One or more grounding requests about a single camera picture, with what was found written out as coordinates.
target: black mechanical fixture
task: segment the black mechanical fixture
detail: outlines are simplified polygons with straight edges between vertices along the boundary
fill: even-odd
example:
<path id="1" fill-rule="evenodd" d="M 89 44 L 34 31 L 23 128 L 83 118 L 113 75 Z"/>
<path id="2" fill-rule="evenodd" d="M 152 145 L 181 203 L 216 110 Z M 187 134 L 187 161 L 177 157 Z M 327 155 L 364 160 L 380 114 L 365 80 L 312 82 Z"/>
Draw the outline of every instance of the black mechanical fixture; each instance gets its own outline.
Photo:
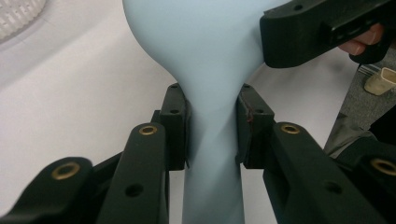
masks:
<path id="1" fill-rule="evenodd" d="M 332 161 L 303 127 L 275 123 L 251 86 L 236 106 L 235 160 L 264 170 L 278 223 L 396 223 L 395 146 L 364 138 Z M 169 223 L 169 172 L 184 169 L 189 117 L 181 88 L 170 86 L 162 110 L 132 130 L 122 153 L 95 167 L 83 158 L 54 162 L 0 223 Z"/>
<path id="2" fill-rule="evenodd" d="M 396 37 L 395 11 L 396 0 L 293 0 L 261 18 L 264 61 L 274 68 L 297 66 L 381 23 L 382 40 L 350 55 L 356 63 L 377 63 Z"/>

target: human finger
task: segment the human finger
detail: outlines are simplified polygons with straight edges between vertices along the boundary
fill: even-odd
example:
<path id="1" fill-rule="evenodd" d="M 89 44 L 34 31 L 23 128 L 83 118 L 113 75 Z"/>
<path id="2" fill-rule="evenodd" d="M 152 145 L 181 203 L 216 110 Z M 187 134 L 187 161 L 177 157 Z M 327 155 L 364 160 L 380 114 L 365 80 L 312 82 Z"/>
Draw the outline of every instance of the human finger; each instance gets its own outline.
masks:
<path id="1" fill-rule="evenodd" d="M 349 40 L 348 42 L 338 46 L 341 50 L 345 51 L 346 53 L 349 53 L 351 55 L 359 55 L 364 52 L 366 49 L 366 45 L 362 44 L 361 42 L 357 40 Z"/>
<path id="2" fill-rule="evenodd" d="M 362 44 L 373 45 L 381 40 L 382 34 L 384 34 L 384 26 L 377 23 L 370 27 L 370 30 L 367 32 L 355 37 L 354 40 L 359 41 Z"/>

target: white table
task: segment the white table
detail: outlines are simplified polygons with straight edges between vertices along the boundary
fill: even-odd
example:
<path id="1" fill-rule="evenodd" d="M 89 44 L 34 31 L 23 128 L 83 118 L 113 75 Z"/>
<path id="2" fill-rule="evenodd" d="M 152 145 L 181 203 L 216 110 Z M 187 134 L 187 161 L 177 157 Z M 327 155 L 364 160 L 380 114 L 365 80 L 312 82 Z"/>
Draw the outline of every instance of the white table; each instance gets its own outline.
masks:
<path id="1" fill-rule="evenodd" d="M 324 146 L 357 65 L 335 49 L 250 79 L 276 121 L 305 126 Z M 52 0 L 0 43 L 0 215 L 42 168 L 77 156 L 97 164 L 161 108 L 175 80 L 136 43 L 121 1 Z M 183 172 L 171 174 L 170 223 L 180 223 Z M 262 171 L 243 169 L 246 223 L 276 223 Z"/>

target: brass insert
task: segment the brass insert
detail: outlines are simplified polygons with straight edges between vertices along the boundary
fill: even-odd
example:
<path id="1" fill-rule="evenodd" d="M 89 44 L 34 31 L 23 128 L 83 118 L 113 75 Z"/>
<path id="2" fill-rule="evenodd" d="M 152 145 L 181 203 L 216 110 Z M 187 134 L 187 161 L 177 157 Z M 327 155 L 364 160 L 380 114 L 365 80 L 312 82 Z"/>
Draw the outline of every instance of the brass insert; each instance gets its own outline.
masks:
<path id="1" fill-rule="evenodd" d="M 285 132 L 285 133 L 292 133 L 292 134 L 297 134 L 300 132 L 300 129 L 298 129 L 296 126 L 292 124 L 284 124 L 280 127 L 280 129 Z"/>
<path id="2" fill-rule="evenodd" d="M 67 179 L 79 171 L 78 163 L 74 161 L 70 161 L 63 165 L 58 166 L 55 170 L 52 171 L 52 178 L 56 180 L 63 180 Z"/>
<path id="3" fill-rule="evenodd" d="M 391 161 L 372 159 L 371 164 L 377 171 L 381 173 L 396 176 L 396 164 Z"/>
<path id="4" fill-rule="evenodd" d="M 157 132 L 157 128 L 155 126 L 145 126 L 139 130 L 139 132 L 143 135 L 151 135 Z"/>

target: silicone tube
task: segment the silicone tube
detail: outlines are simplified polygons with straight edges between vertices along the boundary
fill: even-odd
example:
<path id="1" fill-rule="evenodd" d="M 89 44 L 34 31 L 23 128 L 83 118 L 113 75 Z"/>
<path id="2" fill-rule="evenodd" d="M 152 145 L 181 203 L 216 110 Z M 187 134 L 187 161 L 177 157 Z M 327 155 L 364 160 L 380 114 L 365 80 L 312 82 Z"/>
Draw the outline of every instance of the silicone tube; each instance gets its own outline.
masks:
<path id="1" fill-rule="evenodd" d="M 287 1 L 124 0 L 142 48 L 191 103 L 184 224 L 244 223 L 235 100 L 262 64 L 262 12 Z"/>

